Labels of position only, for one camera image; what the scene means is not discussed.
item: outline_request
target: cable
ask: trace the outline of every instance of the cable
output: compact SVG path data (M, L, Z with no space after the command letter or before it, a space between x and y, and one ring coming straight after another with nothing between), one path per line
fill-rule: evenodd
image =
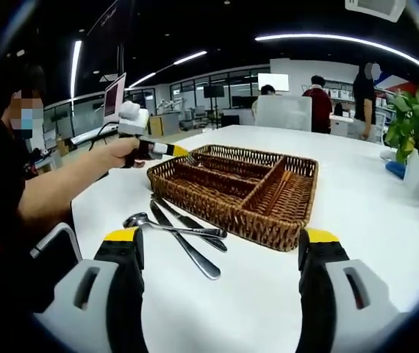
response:
M109 122L107 122L105 125L103 125L103 126L101 127L101 129L99 130L99 132L97 132L97 136L95 136L95 138L93 139L92 144L90 145L89 151L93 148L93 144L95 143L95 141L97 141L97 139L98 139L98 138L99 138L99 136L100 136L100 133L104 130L105 126L106 126L106 125L109 125L109 124L116 124L116 122L114 122L114 121L109 121Z

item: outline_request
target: black ceiling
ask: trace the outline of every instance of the black ceiling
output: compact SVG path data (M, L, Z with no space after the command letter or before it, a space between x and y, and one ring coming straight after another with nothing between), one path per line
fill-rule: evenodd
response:
M91 46L86 34L111 3L112 0L39 2L34 15L9 47L10 58L5 60L40 62L47 76L48 103L67 99L72 48L75 40L83 39L76 96L103 90L107 83L99 83L100 76L117 72L116 50ZM85 29L85 32L79 33L80 29ZM407 13L394 24L347 11L343 0L296 1L296 4L287 0L231 0L230 4L224 4L224 0L136 0L124 41L126 84L130 85L175 60L201 50L207 50L208 54L170 67L143 85L175 82L225 68L268 64L270 58L275 57L352 64L376 61L383 71L419 81L417 66L378 49L366 49L354 43L336 40L254 40L259 35L305 32L372 40L419 59L419 31ZM20 49L26 54L17 58L15 53ZM101 63L96 63L95 56L103 57ZM94 70L100 71L100 75L94 75Z

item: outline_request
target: air conditioner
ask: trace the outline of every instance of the air conditioner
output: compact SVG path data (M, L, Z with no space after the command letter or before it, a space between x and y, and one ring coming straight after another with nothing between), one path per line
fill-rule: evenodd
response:
M345 8L397 22L406 8L407 0L345 0Z

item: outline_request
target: wicker cutlery tray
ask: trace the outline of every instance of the wicker cutlery tray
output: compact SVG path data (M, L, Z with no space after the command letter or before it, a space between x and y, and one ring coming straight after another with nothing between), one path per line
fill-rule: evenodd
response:
M152 190L228 232L287 252L311 216L318 163L270 152L207 145L148 170Z

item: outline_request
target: knife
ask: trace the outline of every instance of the knife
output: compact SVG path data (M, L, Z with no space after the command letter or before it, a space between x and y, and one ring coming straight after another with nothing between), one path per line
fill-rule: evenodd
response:
M172 227L172 223L156 205L154 200L151 200L150 207L152 214L157 219L159 224ZM169 232L172 233L173 236L178 240L182 248L187 252L188 256L190 256L195 265L201 270L201 272L203 272L206 277L209 279L218 279L221 276L221 270L216 267L214 263L203 256L198 250L196 250L190 243L188 243L185 238L180 235L180 233L175 230L169 230Z
M186 227L194 228L194 229L203 228L200 225L200 223L194 221L193 219L191 219L190 217L187 217L186 215L181 215L180 213L175 211L171 206L169 206L169 204L166 201L164 201L162 197L153 193L151 198L155 200L155 202L158 203L160 206L164 207L167 211L172 213L172 215L174 215L175 218L177 218L180 222L182 222L182 224L184 224ZM200 238L206 241L208 244L214 246L220 252L227 252L227 247L221 240L216 239L216 238L209 238L205 236L200 236Z

